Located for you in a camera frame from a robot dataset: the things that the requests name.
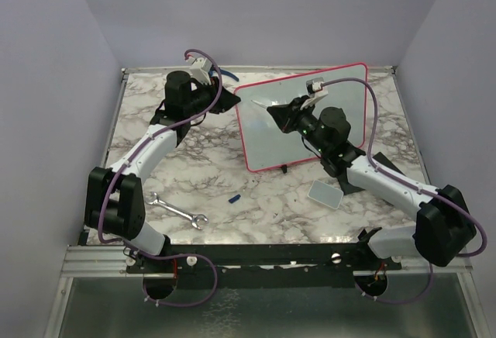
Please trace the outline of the red-framed whiteboard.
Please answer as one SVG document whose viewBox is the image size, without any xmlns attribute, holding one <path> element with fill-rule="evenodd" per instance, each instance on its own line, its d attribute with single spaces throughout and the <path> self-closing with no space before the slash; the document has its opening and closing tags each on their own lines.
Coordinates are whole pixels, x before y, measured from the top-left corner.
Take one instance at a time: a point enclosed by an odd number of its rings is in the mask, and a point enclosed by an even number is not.
<svg viewBox="0 0 496 338">
<path fill-rule="evenodd" d="M 239 86 L 236 115 L 246 168 L 259 172 L 313 160 L 340 144 L 362 147 L 367 117 L 368 68 L 364 63 L 293 74 Z M 266 109 L 251 100 L 285 105 L 308 97 L 306 81 L 324 79 L 327 96 L 299 120 L 291 133 L 282 133 Z"/>
</svg>

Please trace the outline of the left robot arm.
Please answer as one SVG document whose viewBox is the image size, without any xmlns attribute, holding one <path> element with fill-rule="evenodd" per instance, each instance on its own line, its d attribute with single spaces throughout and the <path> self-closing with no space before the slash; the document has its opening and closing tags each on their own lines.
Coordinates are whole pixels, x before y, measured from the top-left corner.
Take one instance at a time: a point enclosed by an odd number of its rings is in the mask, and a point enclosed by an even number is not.
<svg viewBox="0 0 496 338">
<path fill-rule="evenodd" d="M 151 270 L 166 270 L 171 240 L 146 221 L 143 183 L 156 166 L 187 136 L 195 119 L 222 114 L 241 101 L 220 78 L 199 81 L 187 71 L 166 76 L 164 100 L 145 134 L 111 167 L 95 167 L 88 176 L 84 223 L 99 236 L 123 240 L 144 254 Z"/>
</svg>

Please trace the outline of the blue marker cap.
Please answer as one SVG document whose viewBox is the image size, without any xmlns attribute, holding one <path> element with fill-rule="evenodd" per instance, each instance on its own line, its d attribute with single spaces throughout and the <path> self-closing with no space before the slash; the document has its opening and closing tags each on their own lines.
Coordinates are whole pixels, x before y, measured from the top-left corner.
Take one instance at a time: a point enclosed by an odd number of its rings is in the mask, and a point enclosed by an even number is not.
<svg viewBox="0 0 496 338">
<path fill-rule="evenodd" d="M 228 200 L 228 202 L 232 204 L 232 203 L 234 203 L 234 202 L 237 202 L 240 198 L 241 198 L 241 195 L 240 195 L 240 194 L 238 194 L 238 195 L 235 195 L 235 196 L 231 197 L 231 198 Z"/>
</svg>

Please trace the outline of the blue whiteboard marker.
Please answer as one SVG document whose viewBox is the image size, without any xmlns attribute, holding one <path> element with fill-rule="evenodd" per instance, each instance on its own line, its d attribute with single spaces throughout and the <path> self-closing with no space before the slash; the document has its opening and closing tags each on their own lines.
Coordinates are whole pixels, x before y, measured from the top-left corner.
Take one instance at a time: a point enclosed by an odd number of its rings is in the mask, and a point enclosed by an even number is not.
<svg viewBox="0 0 496 338">
<path fill-rule="evenodd" d="M 264 103 L 262 103 L 262 102 L 259 102 L 259 101 L 257 101 L 257 100 L 253 100 L 253 99 L 252 99 L 252 100 L 251 100 L 251 102 L 252 102 L 253 104 L 255 104 L 255 105 L 260 106 L 260 107 L 261 107 L 261 108 L 263 108 L 263 109 L 267 109 L 267 107 L 268 107 L 266 104 L 264 104 Z"/>
</svg>

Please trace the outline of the white whiteboard eraser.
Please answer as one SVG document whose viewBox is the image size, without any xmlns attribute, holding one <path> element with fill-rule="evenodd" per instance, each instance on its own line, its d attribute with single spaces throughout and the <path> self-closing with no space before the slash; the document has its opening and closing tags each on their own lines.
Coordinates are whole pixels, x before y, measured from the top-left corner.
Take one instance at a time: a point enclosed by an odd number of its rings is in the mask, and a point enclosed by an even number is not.
<svg viewBox="0 0 496 338">
<path fill-rule="evenodd" d="M 313 181 L 307 197 L 331 209 L 338 209 L 343 199 L 342 190 L 322 181 Z"/>
</svg>

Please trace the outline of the silver combination wrench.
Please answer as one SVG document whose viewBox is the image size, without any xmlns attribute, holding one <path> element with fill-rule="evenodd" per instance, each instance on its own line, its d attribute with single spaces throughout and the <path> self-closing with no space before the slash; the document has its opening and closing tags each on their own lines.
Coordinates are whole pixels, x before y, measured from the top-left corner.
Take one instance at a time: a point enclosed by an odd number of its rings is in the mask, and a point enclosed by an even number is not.
<svg viewBox="0 0 496 338">
<path fill-rule="evenodd" d="M 180 209 L 177 206 L 162 200 L 156 192 L 152 192 L 150 196 L 145 199 L 145 203 L 151 206 L 161 207 L 168 212 L 174 213 L 175 215 L 186 219 L 196 230 L 202 230 L 202 224 L 209 223 L 207 216 L 204 214 L 192 214 L 184 209 Z"/>
</svg>

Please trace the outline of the aluminium table frame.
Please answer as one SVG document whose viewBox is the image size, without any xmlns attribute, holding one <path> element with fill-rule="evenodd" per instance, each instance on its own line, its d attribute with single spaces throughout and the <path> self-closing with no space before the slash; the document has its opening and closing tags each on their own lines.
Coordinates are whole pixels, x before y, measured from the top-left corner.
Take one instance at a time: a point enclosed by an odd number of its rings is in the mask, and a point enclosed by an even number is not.
<svg viewBox="0 0 496 338">
<path fill-rule="evenodd" d="M 145 134 L 164 100 L 166 76 L 153 85 L 129 81 L 104 167 L 120 160 Z M 365 142 L 356 148 L 410 178 L 416 155 L 404 113 L 401 106 L 388 108 L 389 102 L 398 101 L 398 93 L 379 81 L 365 80 L 363 85 Z M 353 187 L 345 177 L 328 175 L 320 157 L 290 164 L 286 174 L 281 167 L 248 171 L 236 107 L 195 119 L 179 146 L 143 183 L 144 202 L 156 192 L 180 209 L 204 214 L 209 223 L 196 230 L 186 219 L 145 203 L 146 221 L 170 238 L 161 257 L 88 227 L 90 244 L 67 252 L 62 276 L 69 305 L 55 305 L 64 317 L 49 336 L 165 336 L 175 323 L 181 325 L 180 336 L 206 337 L 220 328 L 235 333 L 238 303 L 221 299 L 226 288 L 259 290 L 255 313 L 263 311 L 274 288 L 347 288 L 352 296 L 338 307 L 367 302 L 370 309 L 360 320 L 368 323 L 387 304 L 383 294 L 407 259 L 425 275 L 412 290 L 418 296 L 429 292 L 439 266 L 423 257 L 380 259 L 367 245 L 376 229 L 415 225 L 410 216 Z M 410 179 L 439 189 L 447 186 Z M 313 181 L 343 191 L 338 209 L 307 197 Z M 461 192 L 459 185 L 451 186 Z M 228 202 L 238 194 L 237 202 Z"/>
</svg>

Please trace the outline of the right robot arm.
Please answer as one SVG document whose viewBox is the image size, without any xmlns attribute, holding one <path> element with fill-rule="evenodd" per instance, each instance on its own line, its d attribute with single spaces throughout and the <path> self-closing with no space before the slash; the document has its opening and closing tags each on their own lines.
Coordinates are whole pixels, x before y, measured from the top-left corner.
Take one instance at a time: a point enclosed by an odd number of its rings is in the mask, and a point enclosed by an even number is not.
<svg viewBox="0 0 496 338">
<path fill-rule="evenodd" d="M 415 221 L 413 226 L 374 230 L 356 249 L 357 263 L 373 269 L 389 257 L 423 257 L 439 267 L 448 265 L 476 235 L 461 192 L 451 185 L 439 189 L 418 183 L 372 161 L 349 142 L 351 126 L 342 109 L 327 107 L 314 116 L 313 107 L 303 106 L 307 100 L 302 96 L 267 111 L 281 132 L 299 133 L 319 152 L 328 175 L 345 177 Z"/>
</svg>

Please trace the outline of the blue-handled pliers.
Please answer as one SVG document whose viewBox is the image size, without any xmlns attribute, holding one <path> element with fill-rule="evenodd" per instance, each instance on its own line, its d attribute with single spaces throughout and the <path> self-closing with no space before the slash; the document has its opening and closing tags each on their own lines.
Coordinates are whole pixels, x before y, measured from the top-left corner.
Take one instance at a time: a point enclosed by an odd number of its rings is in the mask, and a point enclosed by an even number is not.
<svg viewBox="0 0 496 338">
<path fill-rule="evenodd" d="M 222 68 L 220 68 L 220 69 L 219 69 L 219 71 L 220 71 L 220 74 L 221 74 L 222 76 L 226 76 L 226 77 L 228 77 L 228 78 L 231 78 L 231 79 L 232 79 L 232 80 L 234 80 L 235 82 L 239 82 L 239 77 L 238 77 L 238 76 L 236 76 L 236 75 L 235 75 L 234 73 L 232 73 L 231 71 L 227 71 L 227 70 L 222 69 Z M 211 67 L 210 71 L 208 72 L 208 76 L 209 76 L 209 77 L 212 77 L 212 76 L 213 76 L 213 74 L 214 74 L 215 72 L 216 72 L 215 68 L 214 68 L 214 67 Z"/>
</svg>

